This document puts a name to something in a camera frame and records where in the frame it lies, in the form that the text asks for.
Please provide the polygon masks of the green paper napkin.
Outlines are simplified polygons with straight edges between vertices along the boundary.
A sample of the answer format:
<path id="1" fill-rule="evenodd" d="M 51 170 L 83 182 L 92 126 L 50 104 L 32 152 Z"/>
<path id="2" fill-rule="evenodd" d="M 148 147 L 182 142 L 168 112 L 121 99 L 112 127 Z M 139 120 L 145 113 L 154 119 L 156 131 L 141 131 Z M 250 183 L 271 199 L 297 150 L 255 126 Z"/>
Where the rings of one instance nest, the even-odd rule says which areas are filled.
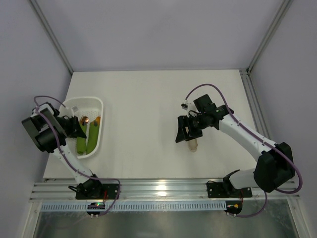
<path id="1" fill-rule="evenodd" d="M 82 128 L 83 131 L 86 133 L 86 131 L 87 131 L 87 125 L 85 125 L 85 126 L 82 126 L 82 125 L 81 125 L 81 128 Z M 86 149 L 87 149 L 86 139 L 77 137 L 77 142 L 76 142 L 76 150 L 77 150 L 77 153 L 78 153 L 79 155 L 83 155 L 83 154 L 86 153 Z"/>

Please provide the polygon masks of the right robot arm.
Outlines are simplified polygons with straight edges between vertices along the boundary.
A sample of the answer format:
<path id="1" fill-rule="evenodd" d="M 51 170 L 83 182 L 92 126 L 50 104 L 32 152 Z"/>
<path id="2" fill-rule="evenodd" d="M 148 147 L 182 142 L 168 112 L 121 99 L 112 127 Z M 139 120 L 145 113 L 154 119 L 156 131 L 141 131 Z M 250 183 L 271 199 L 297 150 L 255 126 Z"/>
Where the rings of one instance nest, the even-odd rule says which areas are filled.
<path id="1" fill-rule="evenodd" d="M 256 161 L 255 168 L 235 170 L 222 179 L 226 193 L 253 186 L 272 192 L 295 176 L 290 146 L 285 142 L 277 144 L 242 125 L 226 105 L 216 106 L 205 94 L 192 104 L 184 102 L 181 107 L 187 115 L 177 118 L 176 143 L 200 138 L 203 130 L 211 127 L 234 139 Z"/>

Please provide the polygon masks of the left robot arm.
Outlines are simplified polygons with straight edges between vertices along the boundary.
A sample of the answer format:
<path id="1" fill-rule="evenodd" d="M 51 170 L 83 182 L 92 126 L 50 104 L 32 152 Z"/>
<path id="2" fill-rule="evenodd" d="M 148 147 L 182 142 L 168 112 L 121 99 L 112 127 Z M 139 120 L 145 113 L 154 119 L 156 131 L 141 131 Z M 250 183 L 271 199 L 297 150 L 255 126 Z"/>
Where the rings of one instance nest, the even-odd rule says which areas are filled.
<path id="1" fill-rule="evenodd" d="M 86 138 L 78 117 L 59 114 L 58 109 L 46 102 L 37 105 L 21 123 L 40 151 L 56 156 L 71 172 L 77 185 L 68 188 L 76 193 L 76 199 L 99 199 L 104 191 L 100 179 L 80 162 L 67 144 L 68 138 Z"/>

